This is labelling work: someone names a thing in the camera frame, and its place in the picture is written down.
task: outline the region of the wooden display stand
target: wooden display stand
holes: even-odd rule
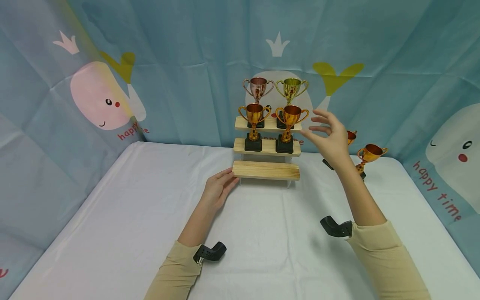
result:
[[[247,126],[248,122],[238,116],[235,120],[235,129],[242,131],[249,131]],[[285,129],[277,128],[276,120],[269,117],[265,119],[265,127],[257,128],[258,132],[276,132],[281,133]],[[301,130],[301,123],[295,124],[292,133],[299,132]],[[262,139],[262,150],[260,152],[245,151],[245,138],[236,138],[233,145],[233,152],[241,154],[241,160],[235,160],[233,162],[233,172],[235,177],[240,178],[240,184],[242,178],[255,178],[255,179],[269,179],[269,180],[286,180],[287,188],[292,181],[300,180],[299,166],[291,163],[293,156],[300,156],[300,143],[293,141],[293,153],[278,153],[275,151],[275,140]],[[263,155],[263,156],[283,156],[285,163],[274,162],[260,162],[260,161],[247,161],[245,160],[245,154],[247,155]]]

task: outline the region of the trophy cup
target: trophy cup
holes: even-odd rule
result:
[[[357,168],[357,171],[360,173],[360,176],[362,179],[365,179],[366,177],[366,174],[363,171],[363,167],[365,166],[365,164],[377,160],[379,157],[387,153],[387,151],[388,151],[387,148],[380,148],[377,145],[368,144],[365,146],[365,148],[360,149],[357,152],[357,156],[361,159],[361,163],[359,163],[355,167]]]
[[[357,131],[350,131],[350,130],[347,130],[347,134],[348,134],[348,139],[347,139],[347,145],[350,146],[351,143],[353,143],[353,141],[355,141],[355,139],[357,138]],[[324,164],[327,165],[327,167],[329,167],[332,171],[334,171],[335,169],[328,163],[328,161],[326,161],[326,159],[322,160],[324,162]]]
[[[242,108],[247,111],[247,117],[241,113]],[[247,105],[247,107],[239,107],[239,114],[252,125],[252,128],[250,129],[250,132],[247,133],[247,138],[245,139],[245,151],[260,152],[262,150],[262,139],[257,131],[257,124],[265,120],[270,115],[270,112],[271,110],[269,107],[264,108],[258,103],[251,103]]]
[[[279,83],[283,84],[283,93],[278,88]],[[305,88],[303,89],[303,91],[299,92],[300,86],[302,84],[305,84]],[[307,90],[308,81],[306,81],[306,80],[301,81],[300,79],[297,79],[297,78],[287,78],[285,80],[277,81],[276,84],[275,84],[275,87],[276,87],[276,90],[280,93],[280,95],[285,97],[285,99],[287,100],[287,105],[291,105],[291,102],[292,102],[293,98],[295,98],[297,96],[300,96],[303,92],[305,92]],[[283,114],[283,112],[280,112],[280,118],[277,118],[276,126],[277,126],[277,128],[284,129],[286,127],[286,125],[285,125],[286,123],[281,122],[282,119],[283,119],[282,114]]]
[[[250,84],[250,91],[245,87],[245,82],[248,82]],[[272,83],[272,87],[268,90],[268,92],[265,92],[267,89],[267,84]],[[253,77],[252,79],[244,79],[242,86],[245,89],[245,91],[252,96],[255,99],[255,103],[259,104],[260,98],[265,96],[266,94],[270,93],[273,90],[275,83],[272,80],[267,81],[265,78],[262,77]],[[265,127],[265,122],[261,121],[257,124],[257,128],[263,128]]]
[[[283,112],[283,118],[280,119],[278,112]],[[300,120],[300,115],[306,112],[307,114]],[[293,153],[293,139],[290,132],[293,125],[302,122],[309,115],[309,111],[306,109],[301,109],[295,105],[287,105],[284,108],[277,108],[276,111],[277,120],[280,120],[285,124],[286,129],[282,134],[278,135],[278,139],[275,143],[275,151],[278,153]]]

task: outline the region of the blue backdrop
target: blue backdrop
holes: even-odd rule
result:
[[[478,11],[476,0],[2,1],[0,300],[128,144],[233,146],[237,109],[253,101],[241,82],[255,75],[309,81],[293,104],[357,130],[352,153],[388,147],[480,273],[480,237],[466,230],[480,228],[480,120],[468,114]],[[274,90],[261,103],[285,100]]]

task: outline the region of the whale eye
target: whale eye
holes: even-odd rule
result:
[[[470,146],[472,146],[472,144],[473,144],[472,141],[468,141],[465,144],[463,144],[462,148],[468,149],[468,148],[470,148]]]

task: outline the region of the white table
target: white table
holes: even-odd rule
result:
[[[130,145],[11,299],[141,300],[206,179],[233,160],[228,148]],[[191,300],[374,299],[351,248],[319,223],[352,219],[336,174],[319,154],[292,162],[300,181],[290,189],[245,179],[229,196],[206,242],[228,250],[219,263],[204,263]],[[480,279],[402,166],[380,158],[365,172],[432,298],[477,299]]]

